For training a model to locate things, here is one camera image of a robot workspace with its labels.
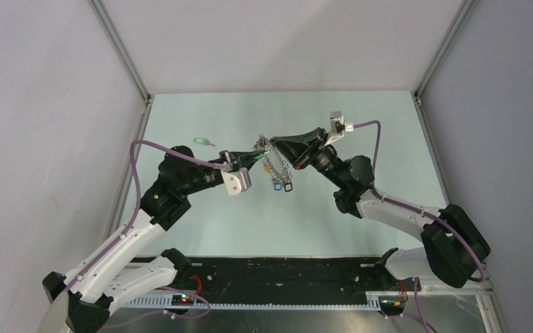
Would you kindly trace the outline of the large metal keyring disc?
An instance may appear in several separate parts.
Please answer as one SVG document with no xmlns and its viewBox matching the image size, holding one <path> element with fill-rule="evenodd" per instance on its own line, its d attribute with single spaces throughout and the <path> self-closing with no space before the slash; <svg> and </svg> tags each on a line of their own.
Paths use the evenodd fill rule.
<svg viewBox="0 0 533 333">
<path fill-rule="evenodd" d="M 272 184 L 280 183 L 282 189 L 286 193 L 291 192 L 294 187 L 291 181 L 292 175 L 289 170 L 289 165 L 278 152 L 278 150 L 271 144 L 270 139 L 265 135 L 260 135 L 254 145 L 254 148 L 258 150 L 264 150 L 265 153 L 268 153 L 260 161 L 264 166 L 268 166 L 271 169 L 269 176 L 271 178 Z"/>
</svg>

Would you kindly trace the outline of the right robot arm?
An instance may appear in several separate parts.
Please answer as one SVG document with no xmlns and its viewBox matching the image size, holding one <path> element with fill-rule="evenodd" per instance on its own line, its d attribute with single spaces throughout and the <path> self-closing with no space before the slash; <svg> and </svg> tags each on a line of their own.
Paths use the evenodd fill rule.
<svg viewBox="0 0 533 333">
<path fill-rule="evenodd" d="M 273 137 L 269 142 L 295 170 L 313 167 L 336 185 L 333 196 L 341 213 L 383 223 L 422 243 L 420 248 L 384 254 L 375 271 L 381 288 L 392 290 L 407 278 L 436 277 L 454 288 L 487 279 L 484 261 L 491 249 L 462 207 L 417 205 L 380 191 L 375 185 L 374 160 L 364 155 L 343 160 L 327 143 L 328 137 L 324 129 L 317 128 L 303 135 Z"/>
</svg>

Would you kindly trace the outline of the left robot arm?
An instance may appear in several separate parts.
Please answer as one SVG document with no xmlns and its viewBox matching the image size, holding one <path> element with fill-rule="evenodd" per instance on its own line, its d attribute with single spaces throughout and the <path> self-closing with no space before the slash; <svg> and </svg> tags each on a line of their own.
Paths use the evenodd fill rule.
<svg viewBox="0 0 533 333">
<path fill-rule="evenodd" d="M 215 160 L 194 157 L 187 146 L 167 148 L 136 140 L 130 146 L 150 146 L 165 153 L 153 185 L 142 191 L 133 171 L 136 204 L 130 220 L 120 226 L 89 257 L 65 274 L 51 272 L 42 281 L 51 303 L 38 332 L 98 332 L 122 306 L 154 289 L 171 285 L 183 289 L 192 279 L 191 262 L 175 248 L 152 262 L 122 274 L 124 267 L 162 236 L 190 209 L 190 194 L 225 185 L 235 196 L 251 187 L 249 170 L 264 155 L 265 148 L 248 152 L 221 151 Z"/>
</svg>

